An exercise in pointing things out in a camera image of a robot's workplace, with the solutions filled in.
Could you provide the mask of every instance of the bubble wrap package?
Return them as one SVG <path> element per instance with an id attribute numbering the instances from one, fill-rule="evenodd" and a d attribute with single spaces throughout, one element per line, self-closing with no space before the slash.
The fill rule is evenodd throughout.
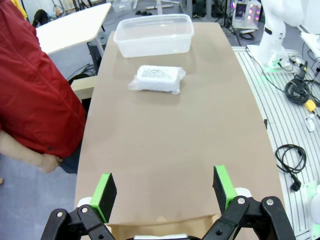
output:
<path id="1" fill-rule="evenodd" d="M 179 94 L 180 81 L 185 75 L 186 72 L 182 67 L 142 65 L 128 87 L 130 90 L 151 90 Z"/>

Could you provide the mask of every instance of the clear plastic container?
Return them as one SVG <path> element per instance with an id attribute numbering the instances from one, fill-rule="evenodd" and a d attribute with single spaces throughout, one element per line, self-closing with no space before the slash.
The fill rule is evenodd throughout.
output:
<path id="1" fill-rule="evenodd" d="M 112 4 L 113 10 L 116 13 L 121 11 L 129 11 L 132 9 L 132 6 L 132 0 L 114 0 Z"/>
<path id="2" fill-rule="evenodd" d="M 186 14 L 142 16 L 121 21 L 113 40 L 125 58 L 186 53 L 195 34 Z"/>

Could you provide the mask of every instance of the brown paper tabletop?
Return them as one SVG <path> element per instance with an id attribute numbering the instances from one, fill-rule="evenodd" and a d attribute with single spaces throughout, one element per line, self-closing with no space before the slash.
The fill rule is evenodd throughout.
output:
<path id="1" fill-rule="evenodd" d="M 214 165 L 261 201 L 283 199 L 257 103 L 222 29 L 194 23 L 188 53 L 124 58 L 109 37 L 93 91 L 75 204 L 112 173 L 110 224 L 180 221 L 219 214 Z M 180 94 L 133 91 L 141 65 L 183 67 Z"/>

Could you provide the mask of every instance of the white device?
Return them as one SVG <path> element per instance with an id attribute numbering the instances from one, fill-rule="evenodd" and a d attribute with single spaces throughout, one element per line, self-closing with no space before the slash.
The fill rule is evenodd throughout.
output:
<path id="1" fill-rule="evenodd" d="M 313 132 L 316 129 L 314 118 L 315 118 L 315 115 L 310 114 L 304 119 L 304 123 L 306 125 L 306 128 L 309 130 L 309 132 Z"/>
<path id="2" fill-rule="evenodd" d="M 311 217 L 316 224 L 320 224 L 320 185 L 316 188 L 316 194 L 311 200 Z"/>
<path id="3" fill-rule="evenodd" d="M 291 65 L 289 56 L 282 46 L 286 36 L 286 25 L 297 27 L 303 22 L 301 0 L 261 0 L 265 25 L 260 45 L 248 45 L 253 57 L 271 69 Z"/>
<path id="4" fill-rule="evenodd" d="M 258 29 L 261 3 L 257 0 L 231 1 L 232 26 L 235 29 Z"/>

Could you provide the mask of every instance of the gray floor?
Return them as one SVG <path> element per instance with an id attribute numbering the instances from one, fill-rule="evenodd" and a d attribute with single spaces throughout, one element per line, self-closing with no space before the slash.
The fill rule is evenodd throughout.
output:
<path id="1" fill-rule="evenodd" d="M 154 5 L 153 1 L 141 0 L 137 10 L 151 5 Z M 178 13 L 179 11 L 178 6 L 175 6 L 173 9 L 164 9 L 163 13 Z M 120 20 L 131 17 L 137 17 L 135 12 L 115 13 L 111 9 L 103 24 L 106 34 L 114 31 Z M 232 46 L 239 45 L 234 35 L 226 30 L 225 33 Z M 254 33 L 254 42 L 259 41 L 262 34 L 263 24 L 259 24 L 259 30 Z M 241 39 L 240 43 L 245 46 L 250 41 Z M 286 49 L 301 52 L 303 41 L 296 28 L 287 27 L 287 37 L 283 45 Z M 308 47 L 305 47 L 304 56 L 310 61 L 307 50 Z M 86 52 L 80 59 L 79 53 L 76 53 L 77 50 L 73 49 L 73 51 L 74 55 L 70 55 L 70 53 L 68 55 L 74 57 L 68 60 L 73 65 L 72 71 L 75 71 L 79 68 L 79 62 L 85 62 L 85 59 L 90 58 Z M 66 76 L 67 73 L 64 71 L 66 69 L 61 69 L 62 74 Z M 51 174 L 43 174 L 35 167 L 0 155 L 0 177 L 5 181 L 0 186 L 0 240 L 40 239 L 48 216 L 53 209 L 73 210 L 76 186 L 76 175 L 74 174 L 66 174 L 61 169 L 57 169 Z"/>

